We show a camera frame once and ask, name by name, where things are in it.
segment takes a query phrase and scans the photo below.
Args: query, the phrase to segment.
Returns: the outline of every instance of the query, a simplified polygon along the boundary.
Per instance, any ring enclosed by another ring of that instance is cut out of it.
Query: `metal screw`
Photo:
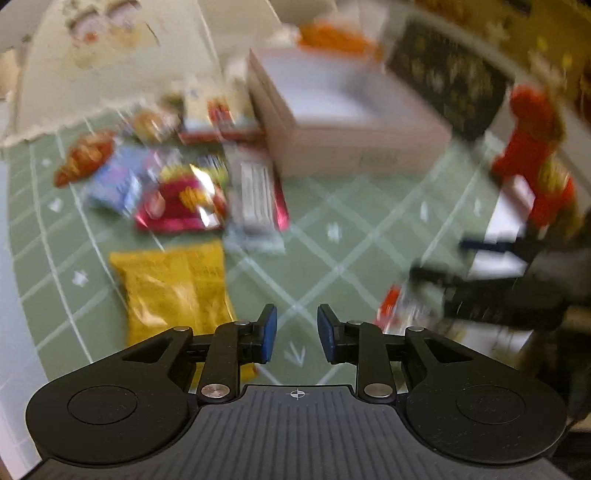
[[[363,389],[363,391],[366,395],[373,398],[386,398],[394,393],[392,387],[385,383],[370,383]]]
[[[230,388],[221,383],[210,383],[201,389],[201,394],[207,398],[222,398],[230,393]]]

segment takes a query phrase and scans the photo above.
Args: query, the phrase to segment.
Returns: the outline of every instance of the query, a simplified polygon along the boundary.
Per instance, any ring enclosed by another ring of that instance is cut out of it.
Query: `white box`
[[[248,84],[284,177],[424,172],[452,137],[418,94],[367,60],[252,50]]]

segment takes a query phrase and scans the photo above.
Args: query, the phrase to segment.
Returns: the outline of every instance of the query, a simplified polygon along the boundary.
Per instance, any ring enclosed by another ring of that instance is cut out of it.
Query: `orange snack package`
[[[169,328],[188,325],[194,335],[213,333],[235,320],[226,292],[220,241],[166,251],[111,253],[128,297],[128,345]],[[202,365],[197,365],[196,385]],[[252,364],[241,367],[241,380],[254,378]]]
[[[55,173],[53,183],[62,188],[85,179],[101,168],[115,149],[115,132],[102,130],[80,137],[70,148],[66,162]]]
[[[382,48],[362,34],[326,23],[302,25],[300,34],[300,47],[341,52],[356,57],[373,58],[376,61],[380,61],[384,56]]]

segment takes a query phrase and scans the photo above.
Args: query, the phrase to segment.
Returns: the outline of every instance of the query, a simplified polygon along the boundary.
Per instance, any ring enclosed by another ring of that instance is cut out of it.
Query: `candy wrapper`
[[[144,147],[119,147],[111,159],[88,182],[84,195],[93,207],[106,207],[130,215],[139,202],[142,190],[155,185],[160,171],[174,154],[164,156],[165,163],[153,150]]]
[[[130,120],[136,137],[146,144],[162,143],[180,125],[179,115],[169,107],[154,105],[142,108]]]
[[[53,183],[62,188],[71,181],[85,179],[101,168],[115,149],[115,133],[103,130],[80,137],[72,145],[66,163],[55,173]]]
[[[224,233],[227,251],[285,252],[282,231],[289,228],[289,214],[265,150],[225,147],[232,189],[231,221]]]
[[[222,188],[203,170],[162,179],[147,192],[135,215],[137,226],[153,232],[220,230],[227,215]]]
[[[438,318],[437,313],[421,301],[406,284],[394,285],[378,309],[374,322],[389,335],[404,335],[411,326],[419,326],[459,341],[454,322]]]
[[[112,253],[109,259],[127,290],[130,346],[176,326],[205,335],[235,320],[219,241],[164,252]],[[194,385],[201,374],[197,367]],[[254,376],[252,364],[241,367],[242,381]]]
[[[204,83],[184,96],[185,144],[207,141],[255,141],[262,139],[246,86]]]

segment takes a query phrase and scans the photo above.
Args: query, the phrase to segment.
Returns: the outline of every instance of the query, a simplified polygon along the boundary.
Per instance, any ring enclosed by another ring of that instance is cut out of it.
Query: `crosshair marking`
[[[300,390],[298,388],[297,390],[294,390],[293,392],[288,393],[288,395],[295,398],[296,400],[299,400],[299,399],[303,398],[305,395],[310,395],[310,394],[306,393],[306,392],[302,392],[302,390]]]

